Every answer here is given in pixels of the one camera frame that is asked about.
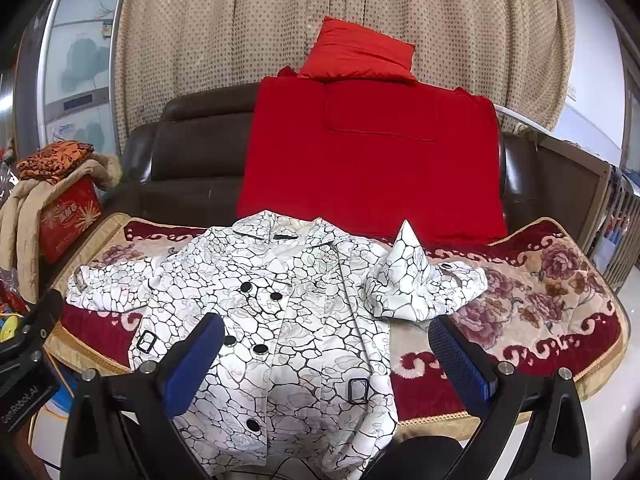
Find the white black patterned coat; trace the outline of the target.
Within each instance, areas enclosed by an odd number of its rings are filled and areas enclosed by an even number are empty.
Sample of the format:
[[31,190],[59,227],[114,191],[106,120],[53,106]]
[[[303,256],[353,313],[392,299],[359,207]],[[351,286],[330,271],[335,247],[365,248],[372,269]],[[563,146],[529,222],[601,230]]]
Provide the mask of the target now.
[[226,342],[176,423],[210,474],[304,460],[357,479],[393,439],[390,326],[456,312],[487,289],[462,261],[432,263],[403,224],[391,245],[323,219],[262,211],[175,254],[82,266],[74,307],[142,315],[128,359],[159,359],[201,318]]

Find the yellow blue toy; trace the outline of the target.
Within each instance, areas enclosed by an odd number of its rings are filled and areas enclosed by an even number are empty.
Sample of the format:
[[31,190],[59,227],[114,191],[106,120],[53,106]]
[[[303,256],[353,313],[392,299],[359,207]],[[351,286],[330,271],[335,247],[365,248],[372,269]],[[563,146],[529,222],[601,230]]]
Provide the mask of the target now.
[[23,315],[15,312],[0,313],[0,342],[6,342],[15,336]]

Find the floral red beige blanket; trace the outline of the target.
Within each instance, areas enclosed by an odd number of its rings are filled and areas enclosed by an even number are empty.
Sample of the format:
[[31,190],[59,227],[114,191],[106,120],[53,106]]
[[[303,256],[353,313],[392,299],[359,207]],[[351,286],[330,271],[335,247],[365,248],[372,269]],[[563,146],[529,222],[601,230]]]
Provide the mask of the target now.
[[[168,256],[204,232],[126,214],[111,214],[79,246],[53,287],[64,295],[78,266]],[[598,392],[622,362],[629,338],[626,312],[608,283],[551,218],[540,218],[486,246],[432,248],[432,263],[461,260],[485,270],[488,289],[454,314],[471,342],[519,372],[548,376],[566,367],[580,400]],[[129,372],[127,350],[137,314],[109,314],[65,307],[46,341],[66,366],[102,375]],[[464,440],[478,425],[463,411],[428,344],[426,328],[392,328],[392,381],[400,418],[397,437],[427,434]]]

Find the red gift box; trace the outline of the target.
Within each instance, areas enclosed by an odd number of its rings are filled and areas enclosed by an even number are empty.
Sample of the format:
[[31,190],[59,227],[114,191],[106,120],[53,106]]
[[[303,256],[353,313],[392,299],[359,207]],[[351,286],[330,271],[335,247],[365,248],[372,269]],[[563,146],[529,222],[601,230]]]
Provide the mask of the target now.
[[82,177],[43,209],[39,248],[48,263],[55,263],[102,216],[93,180]]

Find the beige jacket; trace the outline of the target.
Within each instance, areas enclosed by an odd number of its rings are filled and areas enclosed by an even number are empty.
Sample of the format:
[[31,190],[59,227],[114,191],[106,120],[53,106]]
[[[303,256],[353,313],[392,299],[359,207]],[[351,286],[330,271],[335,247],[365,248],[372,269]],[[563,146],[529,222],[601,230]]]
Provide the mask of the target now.
[[81,178],[89,177],[102,190],[114,188],[122,177],[117,156],[92,154],[58,183],[21,180],[1,208],[1,270],[16,271],[17,291],[28,304],[39,297],[39,225],[44,208]]

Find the orange black patterned cloth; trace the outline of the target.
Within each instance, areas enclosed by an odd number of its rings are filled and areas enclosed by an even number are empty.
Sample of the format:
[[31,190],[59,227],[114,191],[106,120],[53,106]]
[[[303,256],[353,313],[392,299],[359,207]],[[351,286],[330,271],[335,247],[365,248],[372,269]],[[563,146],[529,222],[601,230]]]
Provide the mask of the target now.
[[17,163],[17,177],[21,180],[58,183],[80,166],[93,151],[92,144],[74,140],[49,144]]

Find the dark brown leather sofa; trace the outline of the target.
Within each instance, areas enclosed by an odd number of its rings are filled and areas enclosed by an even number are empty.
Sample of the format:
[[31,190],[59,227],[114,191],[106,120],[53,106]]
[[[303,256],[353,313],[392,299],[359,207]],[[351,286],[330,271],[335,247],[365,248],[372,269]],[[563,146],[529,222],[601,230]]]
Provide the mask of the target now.
[[[256,84],[179,96],[158,122],[135,128],[107,212],[177,226],[228,226],[235,219]],[[585,246],[596,179],[552,139],[501,140],[501,201],[510,232],[542,217]]]

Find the red blanket on sofa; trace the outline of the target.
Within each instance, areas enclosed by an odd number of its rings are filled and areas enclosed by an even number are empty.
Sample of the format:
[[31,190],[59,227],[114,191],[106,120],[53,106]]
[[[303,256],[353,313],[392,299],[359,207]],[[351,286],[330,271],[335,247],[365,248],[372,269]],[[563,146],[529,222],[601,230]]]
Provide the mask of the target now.
[[257,92],[238,213],[323,218],[378,240],[506,235],[497,114],[427,84],[269,77]]

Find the beige dotted curtain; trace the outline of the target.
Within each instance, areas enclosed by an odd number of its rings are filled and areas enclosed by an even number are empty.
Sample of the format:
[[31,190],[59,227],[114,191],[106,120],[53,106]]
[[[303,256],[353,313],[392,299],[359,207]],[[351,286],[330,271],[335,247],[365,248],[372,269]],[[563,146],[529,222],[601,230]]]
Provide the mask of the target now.
[[289,67],[324,82],[461,88],[553,128],[575,42],[573,0],[124,0],[118,135],[177,96]]

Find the small red pillow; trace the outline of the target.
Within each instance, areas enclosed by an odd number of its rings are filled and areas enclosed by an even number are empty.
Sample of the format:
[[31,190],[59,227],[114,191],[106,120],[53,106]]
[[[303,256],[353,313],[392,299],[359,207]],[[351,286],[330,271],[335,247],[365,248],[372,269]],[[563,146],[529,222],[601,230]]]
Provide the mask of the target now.
[[373,79],[413,82],[416,47],[352,22],[326,16],[300,78],[320,81]]

